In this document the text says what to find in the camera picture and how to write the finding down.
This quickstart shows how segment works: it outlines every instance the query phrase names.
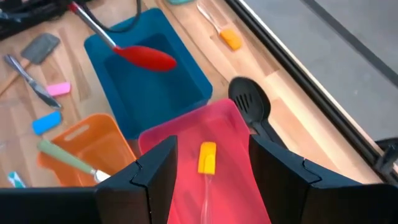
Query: green handle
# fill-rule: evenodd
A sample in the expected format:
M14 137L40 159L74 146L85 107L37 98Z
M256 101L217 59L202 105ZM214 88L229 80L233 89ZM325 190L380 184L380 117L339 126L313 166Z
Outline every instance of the green handle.
M92 174L91 172L94 168L48 140L43 140L39 142L37 148L55 159L58 159L77 169L80 169L83 172Z

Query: pink plastic cutting board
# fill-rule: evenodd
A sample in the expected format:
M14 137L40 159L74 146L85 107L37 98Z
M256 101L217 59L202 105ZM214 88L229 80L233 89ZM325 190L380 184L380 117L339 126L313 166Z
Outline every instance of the pink plastic cutting board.
M271 223L251 170L249 130L231 100L220 100L148 129L139 137L141 152L170 135L178 136L178 165L168 224L200 224L205 178L197 170L204 141L217 144L209 202L212 224Z

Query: wooden table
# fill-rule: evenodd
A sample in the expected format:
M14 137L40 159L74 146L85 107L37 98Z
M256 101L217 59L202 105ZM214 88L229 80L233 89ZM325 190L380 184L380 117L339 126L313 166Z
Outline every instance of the wooden table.
M291 151L359 182L380 182L237 15L225 2L215 2L212 10L217 21L232 27L244 40L243 47L236 52L222 43L194 2L171 6L164 0L143 0L142 7L163 10L213 85L211 101L226 97L228 82L233 77L250 77L269 96L272 105L269 121ZM107 26L131 17L136 10L132 0L95 0L89 7ZM55 176L36 164L36 144L43 138L52 139L89 114L112 113L83 48L84 40L93 33L77 16L68 12L59 21L45 22L14 35L0 43L0 52L18 55L41 32L58 36L61 44L41 66L31 66L29 73L45 85L70 81L72 92L59 98L63 105L62 124L43 136L33 133L31 123L52 110L23 79L19 78L0 96L1 187L11 187L6 179L10 171L17 171L28 186L56 186ZM11 69L1 61L0 70L1 82Z

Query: pink eraser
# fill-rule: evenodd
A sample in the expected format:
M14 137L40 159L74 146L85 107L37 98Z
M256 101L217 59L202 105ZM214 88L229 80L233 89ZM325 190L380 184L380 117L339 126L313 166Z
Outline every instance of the pink eraser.
M59 96L70 92L70 82L49 85L46 87L48 93L52 96Z

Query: knife blade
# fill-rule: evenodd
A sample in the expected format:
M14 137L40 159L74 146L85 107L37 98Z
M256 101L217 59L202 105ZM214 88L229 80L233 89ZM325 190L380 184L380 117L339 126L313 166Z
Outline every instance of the knife blade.
M17 59L15 59L12 55L5 55L4 56L4 61L12 67L14 70L16 70L24 79L26 82L32 87L33 91L36 93L36 95L44 101L47 105L51 106L52 108L59 110L62 106L60 103L56 101L54 97L52 97L48 91L39 83L37 83L22 67L22 65L18 62Z

